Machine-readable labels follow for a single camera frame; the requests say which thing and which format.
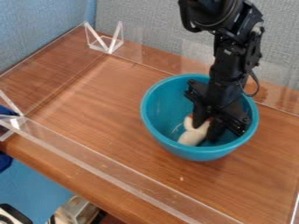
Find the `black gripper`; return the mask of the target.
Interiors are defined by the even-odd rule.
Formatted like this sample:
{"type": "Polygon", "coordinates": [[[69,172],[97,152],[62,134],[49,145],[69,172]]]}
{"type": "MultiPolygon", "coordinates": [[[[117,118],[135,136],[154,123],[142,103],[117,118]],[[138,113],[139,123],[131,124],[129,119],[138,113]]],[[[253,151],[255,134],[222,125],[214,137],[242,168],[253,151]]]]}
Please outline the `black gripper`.
{"type": "Polygon", "coordinates": [[[242,136],[250,127],[251,118],[243,109],[243,87],[249,76],[237,68],[210,68],[210,80],[202,83],[189,79],[186,98],[193,103],[193,127],[198,129],[209,119],[207,140],[217,142],[226,130],[242,136]]]}

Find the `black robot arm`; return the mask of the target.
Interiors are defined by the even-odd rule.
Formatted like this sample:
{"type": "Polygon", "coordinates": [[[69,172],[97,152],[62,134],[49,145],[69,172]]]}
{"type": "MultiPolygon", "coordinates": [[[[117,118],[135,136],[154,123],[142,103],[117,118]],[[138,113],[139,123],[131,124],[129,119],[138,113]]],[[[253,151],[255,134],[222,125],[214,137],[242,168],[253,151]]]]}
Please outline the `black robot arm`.
{"type": "Polygon", "coordinates": [[[191,125],[207,126],[206,139],[215,142],[227,130],[241,136],[251,125],[242,98],[263,57],[263,14],[249,0],[179,0],[178,4],[185,29],[214,35],[210,82],[187,80],[185,96],[194,105],[191,125]]]}

